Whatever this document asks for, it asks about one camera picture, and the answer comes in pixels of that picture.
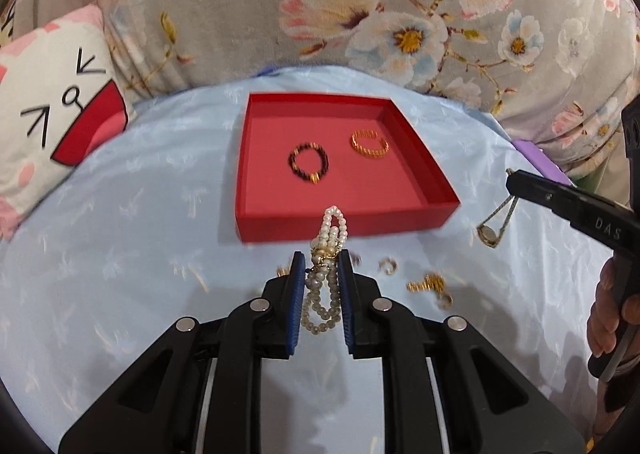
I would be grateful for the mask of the person's right hand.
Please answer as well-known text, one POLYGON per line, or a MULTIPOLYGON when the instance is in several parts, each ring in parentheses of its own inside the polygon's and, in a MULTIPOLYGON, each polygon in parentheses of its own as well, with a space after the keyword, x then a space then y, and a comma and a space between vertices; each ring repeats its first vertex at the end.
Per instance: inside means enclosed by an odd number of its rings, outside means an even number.
POLYGON ((600 272, 596 296, 587 321, 587 341, 596 358, 611 353, 616 346, 615 332, 620 324, 620 311, 613 296, 614 280, 614 261, 608 259, 600 272))

